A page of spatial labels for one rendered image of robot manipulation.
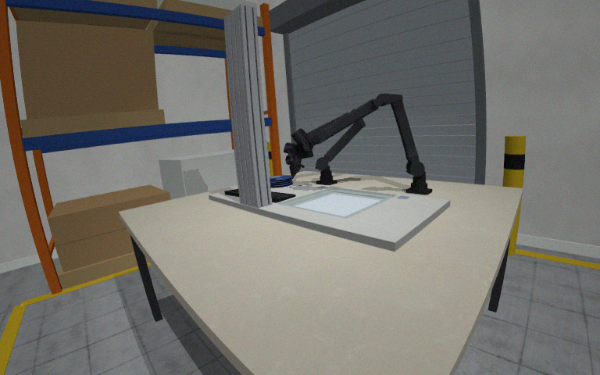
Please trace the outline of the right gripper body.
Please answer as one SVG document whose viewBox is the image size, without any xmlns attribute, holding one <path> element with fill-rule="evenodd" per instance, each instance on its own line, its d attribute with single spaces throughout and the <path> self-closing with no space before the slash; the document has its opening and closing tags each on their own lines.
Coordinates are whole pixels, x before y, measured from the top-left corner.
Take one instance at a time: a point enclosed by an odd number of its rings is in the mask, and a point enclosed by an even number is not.
<svg viewBox="0 0 600 375">
<path fill-rule="evenodd" d="M 294 162 L 293 161 L 287 161 L 287 163 L 291 164 L 290 166 L 296 166 L 296 167 L 298 167 L 298 168 L 301 169 L 301 167 L 302 168 L 305 167 L 305 166 L 301 165 L 301 161 L 302 161 L 302 158 L 300 158 L 300 159 L 294 159 Z"/>
</svg>

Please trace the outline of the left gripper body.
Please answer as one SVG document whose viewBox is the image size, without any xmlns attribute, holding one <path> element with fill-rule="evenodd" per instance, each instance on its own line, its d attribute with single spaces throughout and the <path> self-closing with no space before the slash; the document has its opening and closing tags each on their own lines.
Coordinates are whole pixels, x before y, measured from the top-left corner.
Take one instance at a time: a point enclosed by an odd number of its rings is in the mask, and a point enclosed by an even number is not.
<svg viewBox="0 0 600 375">
<path fill-rule="evenodd" d="M 289 157 L 293 157 L 293 155 L 294 155 L 294 159 L 300 159 L 300 158 L 305 159 L 305 158 L 313 157 L 313 150 L 307 154 L 302 153 L 301 150 L 296 152 L 295 147 L 290 148 L 287 151 L 288 151 Z M 292 155 L 292 152 L 293 152 L 293 155 Z"/>
</svg>

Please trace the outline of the black keyboard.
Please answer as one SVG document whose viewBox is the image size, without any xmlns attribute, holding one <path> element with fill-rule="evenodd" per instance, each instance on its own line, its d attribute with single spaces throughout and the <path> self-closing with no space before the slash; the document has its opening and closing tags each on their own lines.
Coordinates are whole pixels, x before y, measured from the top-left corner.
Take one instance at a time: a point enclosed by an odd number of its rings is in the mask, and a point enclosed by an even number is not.
<svg viewBox="0 0 600 375">
<path fill-rule="evenodd" d="M 239 197 L 239 192 L 238 192 L 238 189 L 229 190 L 229 191 L 225 191 L 225 195 Z M 294 194 L 287 194 L 287 193 L 280 193 L 280 192 L 273 192 L 273 191 L 271 191 L 271 195 L 272 195 L 272 202 L 282 202 L 284 200 L 287 200 L 289 198 L 293 198 L 296 196 Z"/>
</svg>

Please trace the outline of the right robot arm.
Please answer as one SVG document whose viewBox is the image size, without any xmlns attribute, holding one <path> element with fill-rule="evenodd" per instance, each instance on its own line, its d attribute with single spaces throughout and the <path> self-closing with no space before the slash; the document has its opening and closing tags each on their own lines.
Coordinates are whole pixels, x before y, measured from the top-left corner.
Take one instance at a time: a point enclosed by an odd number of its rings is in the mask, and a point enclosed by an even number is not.
<svg viewBox="0 0 600 375">
<path fill-rule="evenodd" d="M 324 127 L 329 126 L 330 124 L 332 124 L 333 122 L 339 120 L 340 118 L 342 118 L 343 116 L 347 115 L 348 113 L 339 116 L 338 118 L 331 120 L 328 123 L 325 123 L 323 126 L 317 127 L 315 130 L 312 130 L 310 132 L 308 132 L 307 134 L 311 137 L 318 132 L 319 130 L 322 130 Z M 332 184 L 336 184 L 338 181 L 337 180 L 333 180 L 333 176 L 332 173 L 330 171 L 330 166 L 328 166 L 328 163 L 343 149 L 343 147 L 345 147 L 347 145 L 347 143 L 350 142 L 350 140 L 352 140 L 354 138 L 354 136 L 362 129 L 365 127 L 365 123 L 363 118 L 360 119 L 359 121 L 357 121 L 356 123 L 354 123 L 349 129 L 348 131 L 337 141 L 337 143 L 324 155 L 324 157 L 317 159 L 316 161 L 316 168 L 318 170 L 321 170 L 320 172 L 320 180 L 318 180 L 316 182 L 316 184 L 324 184 L 324 185 L 332 185 Z M 295 147 L 295 144 L 292 143 L 286 143 L 284 146 L 284 152 L 288 153 L 288 149 L 289 148 L 293 148 Z"/>
</svg>

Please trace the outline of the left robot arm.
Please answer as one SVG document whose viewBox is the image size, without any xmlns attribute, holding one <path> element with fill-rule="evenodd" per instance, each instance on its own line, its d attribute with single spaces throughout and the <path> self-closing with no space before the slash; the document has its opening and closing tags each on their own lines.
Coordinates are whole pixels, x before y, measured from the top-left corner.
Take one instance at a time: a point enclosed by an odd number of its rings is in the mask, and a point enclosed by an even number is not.
<svg viewBox="0 0 600 375">
<path fill-rule="evenodd" d="M 412 178 L 411 188 L 406 189 L 406 193 L 428 195 L 432 192 L 432 189 L 427 188 L 426 172 L 424 171 L 425 167 L 419 161 L 419 156 L 413 140 L 413 135 L 409 126 L 407 115 L 405 113 L 402 99 L 402 95 L 386 93 L 379 94 L 377 98 L 371 99 L 367 103 L 351 111 L 329 126 L 324 127 L 322 130 L 316 132 L 312 136 L 312 139 L 303 129 L 298 129 L 291 135 L 297 143 L 295 150 L 296 152 L 301 150 L 302 153 L 307 154 L 313 150 L 314 145 L 322 143 L 328 138 L 334 136 L 336 133 L 352 125 L 356 121 L 379 109 L 378 107 L 380 105 L 389 105 L 390 103 L 398 124 L 399 133 L 405 149 L 405 156 L 408 160 L 406 172 L 414 176 Z"/>
</svg>

